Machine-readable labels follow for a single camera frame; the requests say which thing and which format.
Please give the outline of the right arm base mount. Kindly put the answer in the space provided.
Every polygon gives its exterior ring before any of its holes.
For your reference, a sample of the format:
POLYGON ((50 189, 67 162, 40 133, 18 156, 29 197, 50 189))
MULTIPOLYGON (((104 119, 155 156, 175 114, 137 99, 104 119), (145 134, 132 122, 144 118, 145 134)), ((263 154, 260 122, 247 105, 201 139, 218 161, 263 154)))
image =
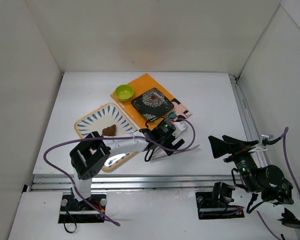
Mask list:
POLYGON ((232 192, 235 188, 224 182, 216 182, 212 191, 195 193, 199 220, 222 220, 244 218, 244 207, 234 205, 232 192))

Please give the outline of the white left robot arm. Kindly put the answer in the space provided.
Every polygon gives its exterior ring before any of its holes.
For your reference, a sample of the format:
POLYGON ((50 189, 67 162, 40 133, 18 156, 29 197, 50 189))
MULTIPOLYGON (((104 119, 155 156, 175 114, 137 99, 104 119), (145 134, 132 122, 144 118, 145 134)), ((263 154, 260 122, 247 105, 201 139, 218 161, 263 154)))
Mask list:
POLYGON ((74 186, 71 188, 74 199, 81 202, 91 197, 92 178, 101 171, 109 158, 146 152, 151 159, 158 148, 167 148, 165 153, 170 156, 172 150, 179 150, 185 143, 183 139, 178 140, 178 137, 187 128, 182 122, 162 120, 152 130, 143 128, 128 135, 103 136, 101 140, 91 141, 100 135, 97 131, 89 133, 69 154, 75 170, 74 186))

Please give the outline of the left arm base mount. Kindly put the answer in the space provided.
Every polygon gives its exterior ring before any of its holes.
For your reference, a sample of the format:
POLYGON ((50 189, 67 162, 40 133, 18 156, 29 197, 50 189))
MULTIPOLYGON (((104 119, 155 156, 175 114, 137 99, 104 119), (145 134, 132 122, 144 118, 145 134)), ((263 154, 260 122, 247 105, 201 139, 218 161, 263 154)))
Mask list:
POLYGON ((63 194, 59 209, 59 224, 94 224, 105 220, 84 201, 77 201, 71 193, 63 194))

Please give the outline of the silver metal tongs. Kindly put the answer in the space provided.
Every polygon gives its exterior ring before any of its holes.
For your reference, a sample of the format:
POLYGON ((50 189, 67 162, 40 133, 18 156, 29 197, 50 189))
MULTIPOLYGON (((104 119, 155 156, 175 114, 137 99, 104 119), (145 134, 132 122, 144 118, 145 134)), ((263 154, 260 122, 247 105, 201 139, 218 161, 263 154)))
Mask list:
POLYGON ((185 151, 177 151, 177 152, 173 152, 171 155, 168 155, 166 152, 164 152, 163 150, 158 150, 158 151, 155 151, 153 153, 153 155, 150 157, 150 158, 146 158, 145 161, 146 162, 149 162, 149 161, 154 161, 154 160, 157 160, 157 159, 161 159, 161 158, 165 158, 165 157, 171 157, 172 155, 177 155, 177 154, 182 154, 182 153, 185 153, 185 152, 190 152, 190 151, 194 151, 196 150, 198 147, 200 146, 200 144, 196 144, 190 148, 188 148, 187 150, 185 151))

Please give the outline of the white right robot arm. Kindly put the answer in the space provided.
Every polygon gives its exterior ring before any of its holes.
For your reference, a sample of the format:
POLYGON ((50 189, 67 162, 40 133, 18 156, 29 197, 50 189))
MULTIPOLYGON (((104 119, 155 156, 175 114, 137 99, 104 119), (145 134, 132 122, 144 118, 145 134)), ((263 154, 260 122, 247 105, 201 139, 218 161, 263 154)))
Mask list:
POLYGON ((223 161, 234 163, 231 172, 237 173, 243 182, 233 185, 216 182, 212 189, 213 201, 242 206, 248 200, 247 214, 257 210, 276 218, 285 227, 300 229, 300 199, 278 166, 257 166, 252 153, 258 148, 258 140, 243 141, 227 135, 222 138, 210 135, 208 140, 213 157, 226 156, 223 161))

